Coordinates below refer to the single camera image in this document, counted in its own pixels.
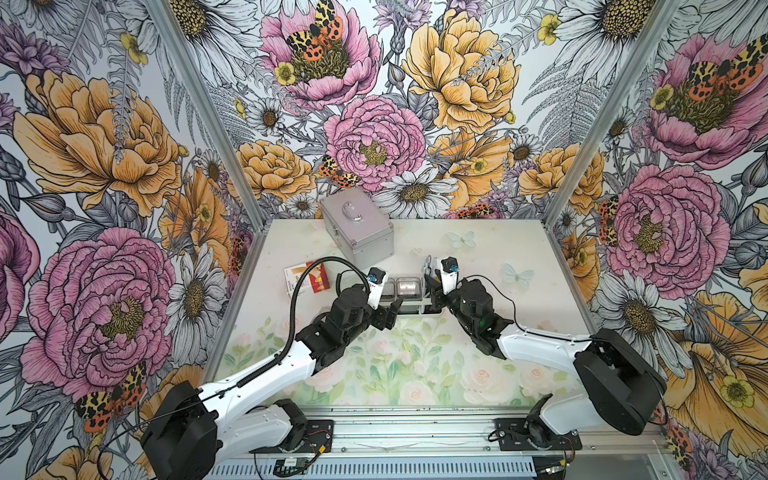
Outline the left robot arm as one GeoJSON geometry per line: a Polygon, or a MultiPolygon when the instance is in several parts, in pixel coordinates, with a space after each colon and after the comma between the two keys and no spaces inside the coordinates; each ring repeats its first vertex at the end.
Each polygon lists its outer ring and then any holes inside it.
{"type": "Polygon", "coordinates": [[[341,359],[365,330],[394,327],[402,302],[371,307],[360,285],[346,288],[330,309],[293,337],[286,356],[254,364],[200,387],[173,386],[141,438],[158,479],[202,479],[218,462],[260,448],[293,449],[307,420],[296,404],[262,404],[341,359]]]}

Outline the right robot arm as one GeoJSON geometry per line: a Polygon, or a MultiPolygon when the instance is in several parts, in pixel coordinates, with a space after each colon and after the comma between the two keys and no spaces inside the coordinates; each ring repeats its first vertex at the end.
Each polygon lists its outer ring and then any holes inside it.
{"type": "Polygon", "coordinates": [[[620,334],[602,328],[591,335],[546,333],[524,328],[495,312],[493,297],[478,280],[427,275],[432,306],[448,309],[483,354],[526,361],[578,377],[584,391],[553,399],[546,394],[528,423],[565,435],[602,424],[638,436],[662,403],[666,386],[656,369],[620,334]]]}

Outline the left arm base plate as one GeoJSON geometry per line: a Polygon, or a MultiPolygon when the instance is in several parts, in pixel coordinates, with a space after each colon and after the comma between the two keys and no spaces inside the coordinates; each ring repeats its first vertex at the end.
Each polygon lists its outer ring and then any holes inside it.
{"type": "Polygon", "coordinates": [[[322,446],[330,452],[333,445],[335,421],[331,419],[310,419],[303,427],[293,429],[288,437],[277,446],[251,450],[255,454],[315,454],[322,446]]]}

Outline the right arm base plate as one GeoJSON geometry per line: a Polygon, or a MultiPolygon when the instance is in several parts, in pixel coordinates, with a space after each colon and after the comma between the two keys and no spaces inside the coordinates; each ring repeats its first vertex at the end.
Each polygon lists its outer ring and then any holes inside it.
{"type": "Polygon", "coordinates": [[[576,431],[557,435],[543,423],[529,422],[522,417],[496,418],[494,428],[487,436],[498,443],[501,451],[554,451],[581,450],[582,442],[576,431]]]}

